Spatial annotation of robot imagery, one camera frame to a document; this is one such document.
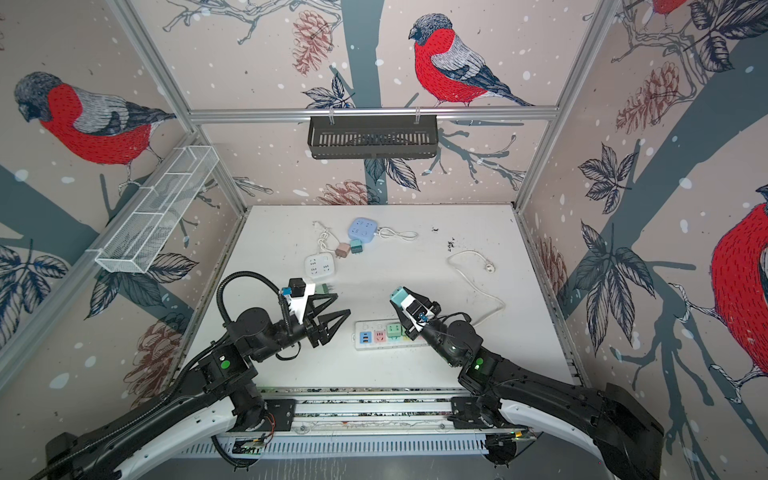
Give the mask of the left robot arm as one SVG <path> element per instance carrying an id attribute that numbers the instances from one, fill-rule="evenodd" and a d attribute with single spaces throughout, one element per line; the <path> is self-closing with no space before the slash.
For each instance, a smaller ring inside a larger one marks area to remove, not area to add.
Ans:
<path id="1" fill-rule="evenodd" d="M 224 292 L 231 282 L 241 278 L 259 281 L 276 296 L 279 321 L 272 321 L 260 307 L 248 308 L 238 318 L 231 318 Z M 224 334 L 188 360 L 157 397 L 87 434 L 65 432 L 50 440 L 46 465 L 35 473 L 35 478 L 125 479 L 125 461 L 204 411 L 223 413 L 223 421 L 213 424 L 217 433 L 265 427 L 266 436 L 273 437 L 278 418 L 254 383 L 258 374 L 255 365 L 279 358 L 283 350 L 299 347 L 302 340 L 308 340 L 312 347 L 327 345 L 351 315 L 348 309 L 329 311 L 337 294 L 309 294 L 306 289 L 299 278 L 290 279 L 288 287 L 280 289 L 253 271 L 225 277 L 215 295 Z"/>

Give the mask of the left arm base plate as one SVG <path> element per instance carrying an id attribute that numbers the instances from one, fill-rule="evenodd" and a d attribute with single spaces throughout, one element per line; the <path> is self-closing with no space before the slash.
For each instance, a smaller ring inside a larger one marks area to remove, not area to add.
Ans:
<path id="1" fill-rule="evenodd" d="M 294 399 L 261 400 L 237 421 L 236 432 L 287 432 L 291 430 L 297 402 Z"/>

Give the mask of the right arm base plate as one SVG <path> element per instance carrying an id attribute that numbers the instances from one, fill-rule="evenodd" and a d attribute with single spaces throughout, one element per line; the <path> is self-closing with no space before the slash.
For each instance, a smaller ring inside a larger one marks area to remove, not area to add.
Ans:
<path id="1" fill-rule="evenodd" d="M 501 414 L 501 401 L 487 396 L 456 396 L 450 399 L 451 413 L 447 417 L 455 429 L 513 429 L 527 432 L 529 428 L 506 420 Z"/>

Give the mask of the blue square power socket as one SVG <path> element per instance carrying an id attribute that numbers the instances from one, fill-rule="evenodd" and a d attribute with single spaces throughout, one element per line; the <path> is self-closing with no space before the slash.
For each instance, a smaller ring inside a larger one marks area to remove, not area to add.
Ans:
<path id="1" fill-rule="evenodd" d="M 378 232 L 378 223 L 374 220 L 358 217 L 352 221 L 348 228 L 348 237 L 358 240 L 363 244 L 370 243 Z"/>

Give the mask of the long white power strip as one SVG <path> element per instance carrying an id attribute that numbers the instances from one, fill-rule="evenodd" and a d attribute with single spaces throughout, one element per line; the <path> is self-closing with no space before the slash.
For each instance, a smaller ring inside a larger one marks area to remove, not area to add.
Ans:
<path id="1" fill-rule="evenodd" d="M 392 340 L 387 337 L 388 324 L 400 324 L 397 319 L 359 321 L 354 324 L 353 343 L 357 351 L 386 350 L 397 348 L 425 347 L 426 341 L 419 337 L 411 341 L 403 335 Z"/>

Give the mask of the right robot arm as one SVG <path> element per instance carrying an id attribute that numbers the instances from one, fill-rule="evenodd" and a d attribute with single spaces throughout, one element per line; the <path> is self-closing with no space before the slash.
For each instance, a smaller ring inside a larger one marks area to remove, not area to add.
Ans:
<path id="1" fill-rule="evenodd" d="M 442 315 L 438 303 L 406 287 L 390 297 L 404 332 L 422 338 L 476 400 L 465 424 L 529 427 L 591 453 L 619 479 L 661 475 L 664 431 L 626 389 L 558 381 L 527 370 L 483 345 L 470 317 Z"/>

